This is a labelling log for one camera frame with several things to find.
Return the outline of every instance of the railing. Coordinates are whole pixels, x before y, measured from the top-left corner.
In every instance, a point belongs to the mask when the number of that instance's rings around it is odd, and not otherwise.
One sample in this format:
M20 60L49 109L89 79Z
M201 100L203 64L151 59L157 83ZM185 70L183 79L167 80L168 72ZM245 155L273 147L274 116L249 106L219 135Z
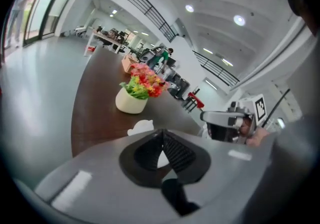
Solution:
M163 33L163 35L171 42L176 34L167 24L165 19L155 9L155 7L148 0L128 0L135 5L141 12L143 12Z
M228 86L234 86L239 82L239 80L236 77L234 77L231 73L227 72L220 65L216 64L215 62L209 60L208 58L204 57L203 55L195 51L194 54L196 55L200 65L204 69L221 79Z

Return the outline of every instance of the desk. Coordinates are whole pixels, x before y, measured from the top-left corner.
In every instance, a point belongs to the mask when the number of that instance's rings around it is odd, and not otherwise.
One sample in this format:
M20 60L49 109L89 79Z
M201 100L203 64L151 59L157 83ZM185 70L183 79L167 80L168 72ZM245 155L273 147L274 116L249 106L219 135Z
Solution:
M91 41L92 41L92 39L94 38L94 36L99 37L99 38L103 38L104 40L109 41L110 43L112 43L111 47L113 47L114 45L117 45L118 47L117 47L117 49L115 50L115 53L116 53L116 54L118 53L118 51L119 51L119 49L120 49L120 47L121 47L121 45L122 45L121 43L119 43L119 42L117 42L117 41L115 41L115 40L113 40L113 39L110 39L110 38L108 38L107 36L105 36L105 35L103 35L103 34L101 34L101 33L98 33L98 32L96 32L96 31L93 31L92 34L91 34L91 36L90 36L90 38L89 38L89 40L88 40L88 43L86 44L86 49L85 49L85 51L84 51L84 56L87 56L88 48L89 48L89 46L90 46L90 44L91 44Z
M97 47L83 72L71 122L71 148L75 157L85 149L127 136L128 129L142 119L153 120L155 129L167 128L197 135L200 127L168 92L150 98L140 114L127 114L116 108L115 99L123 81L122 57Z

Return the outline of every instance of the round ceiling light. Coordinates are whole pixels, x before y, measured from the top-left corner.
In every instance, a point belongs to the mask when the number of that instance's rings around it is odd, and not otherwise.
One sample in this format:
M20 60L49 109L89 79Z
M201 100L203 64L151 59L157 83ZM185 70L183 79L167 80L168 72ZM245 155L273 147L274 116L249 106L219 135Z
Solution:
M189 12L193 12L194 11L194 7L191 5L186 5L185 6L186 10L188 10Z
M233 20L237 25L240 26L244 26L246 24L246 20L240 15L235 15Z

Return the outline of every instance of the cardboard box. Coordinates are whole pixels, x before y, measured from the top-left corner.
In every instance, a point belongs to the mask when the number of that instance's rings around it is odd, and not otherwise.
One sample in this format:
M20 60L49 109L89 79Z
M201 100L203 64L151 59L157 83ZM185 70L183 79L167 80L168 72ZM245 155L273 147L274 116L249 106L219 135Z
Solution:
M122 59L122 66L126 73L130 73L132 70L131 65L134 63L139 63L137 60L133 59L130 55L126 54Z

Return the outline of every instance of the flower pot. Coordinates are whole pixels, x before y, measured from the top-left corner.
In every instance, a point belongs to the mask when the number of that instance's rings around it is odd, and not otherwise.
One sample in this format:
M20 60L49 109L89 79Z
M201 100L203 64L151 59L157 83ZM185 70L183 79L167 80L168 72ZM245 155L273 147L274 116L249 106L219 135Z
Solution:
M138 114L144 110L148 99L136 99L129 95L125 88L122 88L116 95L115 101L115 105L118 110L130 114Z

